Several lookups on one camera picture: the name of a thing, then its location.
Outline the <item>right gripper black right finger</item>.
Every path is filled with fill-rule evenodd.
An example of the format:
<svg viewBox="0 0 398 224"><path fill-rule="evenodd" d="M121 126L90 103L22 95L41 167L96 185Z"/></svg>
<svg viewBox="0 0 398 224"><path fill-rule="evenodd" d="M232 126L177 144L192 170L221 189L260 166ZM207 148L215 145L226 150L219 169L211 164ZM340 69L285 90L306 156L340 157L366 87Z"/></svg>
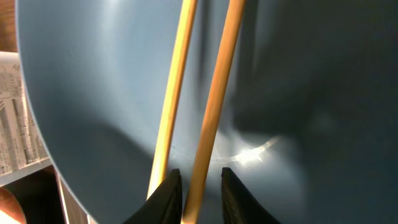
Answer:
<svg viewBox="0 0 398 224"><path fill-rule="evenodd" d="M225 224L280 224L229 167L222 168L221 198Z"/></svg>

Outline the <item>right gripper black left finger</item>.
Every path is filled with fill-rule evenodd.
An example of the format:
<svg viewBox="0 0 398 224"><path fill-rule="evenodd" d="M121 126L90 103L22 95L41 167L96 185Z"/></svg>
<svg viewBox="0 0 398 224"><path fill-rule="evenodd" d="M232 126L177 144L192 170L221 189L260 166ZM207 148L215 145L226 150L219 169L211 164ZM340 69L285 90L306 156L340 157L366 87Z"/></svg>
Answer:
<svg viewBox="0 0 398 224"><path fill-rule="evenodd" d="M123 224L180 224L182 216L182 177L171 170L145 204Z"/></svg>

